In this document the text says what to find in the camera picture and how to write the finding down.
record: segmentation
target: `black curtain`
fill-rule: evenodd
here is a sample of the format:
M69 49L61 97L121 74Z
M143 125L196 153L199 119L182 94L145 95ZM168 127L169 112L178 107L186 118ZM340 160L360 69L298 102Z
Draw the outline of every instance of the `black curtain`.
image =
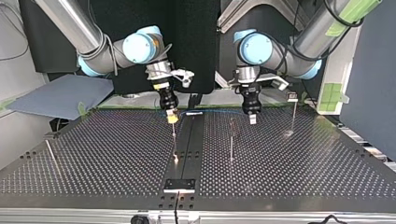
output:
M79 1L86 10L89 2ZM46 73L76 71L76 53L62 33L31 0L21 0L36 70ZM210 93L218 66L217 19L219 0L91 0L92 14L113 41L123 39L142 27L158 25L176 68L195 73L188 89L175 82L182 92ZM113 76L117 94L152 90L144 65L119 71Z

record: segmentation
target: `blue joint cap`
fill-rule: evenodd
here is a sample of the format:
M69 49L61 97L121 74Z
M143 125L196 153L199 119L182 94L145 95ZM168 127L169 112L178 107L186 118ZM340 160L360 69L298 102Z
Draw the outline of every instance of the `blue joint cap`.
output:
M240 46L240 56L245 63L262 64L272 55L273 43L270 38L262 34L246 36Z
M235 32L235 34L233 34L233 42L235 43L236 41L244 38L247 35L250 35L251 33L256 32L256 31L257 31L256 29L249 29L249 30Z
M132 63L148 63L154 58L157 47L150 35L135 33L125 38L122 50Z
M137 34L143 34L143 35L147 35L147 34L155 34L155 35L160 35L163 36L161 34L160 28L156 25L154 26L148 26L145 28L141 28L138 31L136 31Z
M318 74L318 71L319 71L321 65L322 65L322 60L316 61L314 66L311 69L309 69L308 72L306 72L305 74L303 74L297 78L311 79L311 78L315 77Z
M81 56L78 56L78 64L81 66L81 70L89 77L100 77L104 76L105 74L95 72L93 69L91 69L87 63L85 63L84 59L81 58Z

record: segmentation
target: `metal pin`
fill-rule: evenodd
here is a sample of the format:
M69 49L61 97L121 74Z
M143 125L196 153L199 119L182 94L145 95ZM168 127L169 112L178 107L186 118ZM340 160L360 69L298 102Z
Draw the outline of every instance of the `metal pin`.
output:
M230 137L230 160L233 161L233 137L235 136L235 119L231 118L230 120L230 130L231 130L231 137Z
M52 152L52 147L50 146L50 141L49 141L48 139L46 139L46 144L47 144L47 148L49 149L50 157L51 157L53 160L55 160L55 155L54 155L53 152Z
M296 111L297 111L297 102L294 103L294 110L293 110L293 121L296 118Z
M174 141L174 157L175 160L177 160L177 143L176 143L176 130L175 130L175 124L172 124L172 137L173 137L173 141Z

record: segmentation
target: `perforated metal plate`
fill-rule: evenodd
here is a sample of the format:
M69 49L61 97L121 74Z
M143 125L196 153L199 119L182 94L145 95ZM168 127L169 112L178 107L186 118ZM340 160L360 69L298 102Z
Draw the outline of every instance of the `perforated metal plate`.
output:
M309 110L293 120L292 108L265 108L256 125L223 112L199 122L204 142L189 150L203 149L201 166L183 176L199 176L196 210L396 212L396 174Z
M2 196L17 200L33 197L51 206L68 206L70 198L74 198L76 207L102 207L96 204L102 202L158 209L164 203L160 198L173 159L174 141L172 126L162 113L98 111L51 144L56 161L44 147L31 152L30 160L25 157L21 166L4 175L0 204L4 202Z

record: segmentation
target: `yellow tool tip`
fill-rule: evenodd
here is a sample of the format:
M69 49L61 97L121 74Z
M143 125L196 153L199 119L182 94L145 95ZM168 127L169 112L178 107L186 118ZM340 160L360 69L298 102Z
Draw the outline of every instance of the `yellow tool tip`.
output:
M176 123L176 122L178 122L178 118L177 118L176 115L169 115L169 116L168 116L168 123L174 124L174 123Z

